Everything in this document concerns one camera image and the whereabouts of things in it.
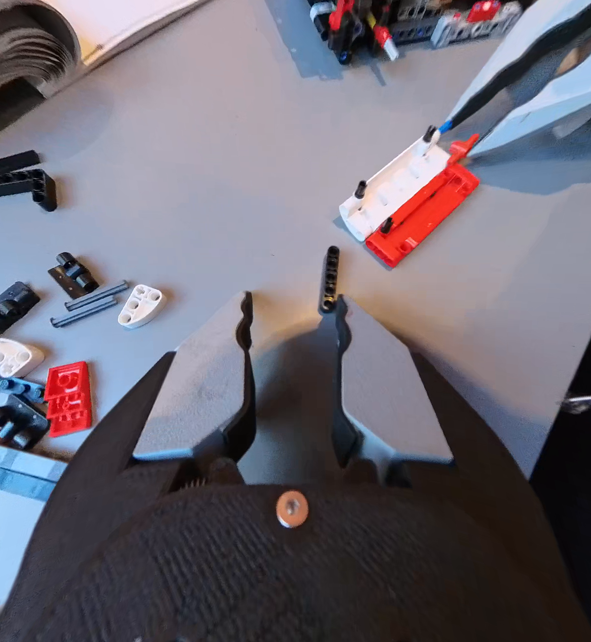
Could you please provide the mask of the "red and white panel assembly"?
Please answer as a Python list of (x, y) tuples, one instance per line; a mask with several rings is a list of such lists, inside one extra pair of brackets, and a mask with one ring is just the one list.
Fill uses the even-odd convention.
[(438, 145), (430, 126), (339, 206), (348, 231), (394, 269), (477, 189), (480, 181)]

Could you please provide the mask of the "black five-hole beam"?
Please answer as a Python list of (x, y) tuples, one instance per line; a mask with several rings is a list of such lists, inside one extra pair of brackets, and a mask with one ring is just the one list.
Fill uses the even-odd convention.
[(331, 245), (325, 254), (322, 266), (320, 293), (318, 297), (318, 312), (321, 315), (330, 314), (336, 307), (339, 247)]

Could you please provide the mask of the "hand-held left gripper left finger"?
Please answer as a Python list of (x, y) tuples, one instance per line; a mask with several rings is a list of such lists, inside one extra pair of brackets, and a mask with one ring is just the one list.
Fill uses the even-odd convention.
[(252, 294), (236, 294), (174, 352), (133, 450), (139, 461), (224, 452), (239, 460), (254, 440)]

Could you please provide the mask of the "black L-shaped beam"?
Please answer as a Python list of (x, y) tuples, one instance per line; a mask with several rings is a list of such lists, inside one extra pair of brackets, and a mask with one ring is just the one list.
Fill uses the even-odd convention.
[(58, 207), (55, 181), (43, 170), (0, 173), (0, 197), (28, 193), (35, 204), (51, 213)]

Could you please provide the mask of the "dark grey axle rod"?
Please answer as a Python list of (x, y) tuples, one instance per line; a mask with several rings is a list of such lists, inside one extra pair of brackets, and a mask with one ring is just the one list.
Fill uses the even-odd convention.
[(68, 312), (76, 311), (78, 309), (82, 309), (91, 304), (95, 304), (99, 301), (102, 301), (103, 299), (114, 297), (124, 292), (125, 290), (127, 290), (128, 287), (129, 287), (129, 282), (126, 280), (123, 280), (120, 283), (117, 283), (116, 285), (107, 286), (107, 287), (94, 290), (93, 292), (86, 294), (78, 299), (75, 299), (70, 302), (66, 302), (64, 305)]
[(68, 312), (66, 315), (63, 315), (61, 317), (52, 317), (50, 318), (50, 325), (57, 329), (68, 327), (86, 318), (93, 317), (107, 309), (111, 309), (117, 304), (118, 301), (114, 296), (105, 298), (100, 301), (87, 304), (74, 311)]

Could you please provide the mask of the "red printed tile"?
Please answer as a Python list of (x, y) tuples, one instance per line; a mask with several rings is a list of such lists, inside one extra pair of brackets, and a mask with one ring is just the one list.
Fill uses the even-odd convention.
[(48, 370), (44, 401), (47, 404), (49, 437), (65, 437), (92, 427), (92, 395), (86, 361)]

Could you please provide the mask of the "partly built toy car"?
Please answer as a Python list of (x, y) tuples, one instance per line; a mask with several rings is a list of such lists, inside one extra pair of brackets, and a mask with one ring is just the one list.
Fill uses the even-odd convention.
[(507, 35), (520, 1), (308, 1), (309, 18), (341, 66), (356, 52), (399, 58), (403, 46), (433, 49)]

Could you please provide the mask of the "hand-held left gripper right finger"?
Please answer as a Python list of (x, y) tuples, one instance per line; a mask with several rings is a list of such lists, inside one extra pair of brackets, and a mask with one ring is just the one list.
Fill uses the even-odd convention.
[(455, 457), (410, 349), (347, 295), (336, 300), (337, 359), (331, 441), (342, 469), (363, 460), (382, 484), (407, 463)]

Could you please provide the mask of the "red axle pin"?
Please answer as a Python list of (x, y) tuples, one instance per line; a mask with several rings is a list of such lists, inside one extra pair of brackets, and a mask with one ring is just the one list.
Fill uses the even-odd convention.
[(465, 159), (477, 144), (479, 138), (480, 135), (475, 133), (467, 140), (455, 140), (449, 148), (450, 158), (447, 161), (447, 166), (455, 165)]

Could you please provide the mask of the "instruction booklet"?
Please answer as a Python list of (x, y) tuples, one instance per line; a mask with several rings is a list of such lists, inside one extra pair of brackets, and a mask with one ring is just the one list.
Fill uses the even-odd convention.
[(0, 1), (0, 132), (204, 1)]

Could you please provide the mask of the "white curved brick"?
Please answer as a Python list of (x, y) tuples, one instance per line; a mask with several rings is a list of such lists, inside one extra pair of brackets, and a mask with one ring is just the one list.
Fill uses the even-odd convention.
[(151, 322), (166, 305), (166, 296), (147, 285), (136, 285), (119, 313), (117, 322), (125, 329), (137, 329)]
[(0, 338), (0, 376), (23, 378), (45, 359), (42, 350), (16, 340)]

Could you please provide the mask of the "pile of small toy bricks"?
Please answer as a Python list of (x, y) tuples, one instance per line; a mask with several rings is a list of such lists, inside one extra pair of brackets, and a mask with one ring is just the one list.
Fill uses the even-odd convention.
[[(39, 301), (39, 296), (22, 282), (3, 291), (0, 294), (0, 338), (4, 338), (3, 333), (26, 317)], [(0, 445), (20, 451), (32, 449), (50, 426), (42, 410), (45, 387), (29, 381), (29, 374), (23, 378), (0, 376), (0, 394), (6, 396), (5, 403), (0, 406)]]

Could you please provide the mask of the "grey desk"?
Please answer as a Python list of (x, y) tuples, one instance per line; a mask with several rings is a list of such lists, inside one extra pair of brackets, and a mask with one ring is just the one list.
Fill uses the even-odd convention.
[[(0, 641), (591, 641), (546, 512), (528, 478), (541, 420), (501, 436), (454, 388), (448, 363), (490, 347), (483, 373), (556, 415), (585, 348), (567, 328), (591, 291), (591, 188), (527, 197), (483, 188), (396, 269), (382, 270), (333, 221), (338, 201), (438, 107), (400, 91), (366, 108), (354, 73), (317, 89), (278, 62), (243, 2), (218, 1), (172, 27), (173, 59), (144, 46), (100, 72), (124, 99), (106, 149), (91, 116), (109, 88), (66, 89), (82, 106), (45, 150), (71, 210), (0, 205), (0, 271), (58, 249), (107, 276), (170, 286), (173, 305), (135, 336), (110, 322), (65, 338), (91, 358), (97, 391), (120, 397), (78, 447), (34, 527), (0, 616)], [(487, 274), (532, 266), (540, 299), (476, 345), (457, 312), (496, 296)], [(401, 483), (333, 451), (334, 311), (318, 297), (329, 246), (347, 295), (407, 345), (455, 457), (407, 463)], [(224, 452), (139, 461), (133, 450), (174, 352), (236, 294), (252, 294), (255, 436)]]

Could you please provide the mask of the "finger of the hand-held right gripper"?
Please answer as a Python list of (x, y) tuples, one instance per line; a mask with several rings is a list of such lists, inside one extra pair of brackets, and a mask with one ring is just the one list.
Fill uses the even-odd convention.
[(590, 29), (591, 1), (536, 1), (461, 95), (447, 128), (456, 128), (547, 54), (572, 44)]
[(512, 109), (490, 133), (479, 140), (469, 156), (476, 157), (562, 123), (591, 107), (591, 59), (553, 79), (535, 97)]

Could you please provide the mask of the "black pin connector block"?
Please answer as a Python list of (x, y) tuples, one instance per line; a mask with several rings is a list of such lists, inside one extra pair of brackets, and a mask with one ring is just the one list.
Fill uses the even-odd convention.
[(57, 265), (48, 274), (72, 300), (80, 299), (99, 288), (90, 270), (68, 252), (56, 256)]

